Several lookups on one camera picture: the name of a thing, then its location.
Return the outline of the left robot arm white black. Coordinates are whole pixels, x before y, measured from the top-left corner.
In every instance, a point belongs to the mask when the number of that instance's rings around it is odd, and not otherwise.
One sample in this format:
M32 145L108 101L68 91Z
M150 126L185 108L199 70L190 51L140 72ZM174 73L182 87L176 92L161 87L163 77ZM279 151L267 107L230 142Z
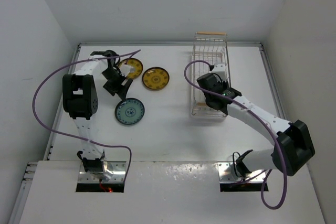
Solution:
M119 64L120 60L116 58L119 55L112 50L94 51L79 70L62 78L64 111L73 119L81 138L81 150L77 156L85 172L99 180L110 179L112 171L108 169L104 147L92 143L98 135L95 113L99 102L95 79L104 76L106 83L103 88L112 96L117 95L121 101L125 101L132 83L128 75L135 72L135 67Z

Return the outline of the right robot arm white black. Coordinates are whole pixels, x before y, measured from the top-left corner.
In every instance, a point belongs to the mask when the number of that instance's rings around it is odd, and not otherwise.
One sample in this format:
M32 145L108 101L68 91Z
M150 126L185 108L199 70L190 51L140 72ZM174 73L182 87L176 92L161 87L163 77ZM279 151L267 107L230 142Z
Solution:
M213 73L197 79L206 104L240 120L264 136L274 147L263 151L247 150L235 162L242 177L258 169L277 169L293 176L315 155L307 125L289 122L251 103L234 88L227 88Z

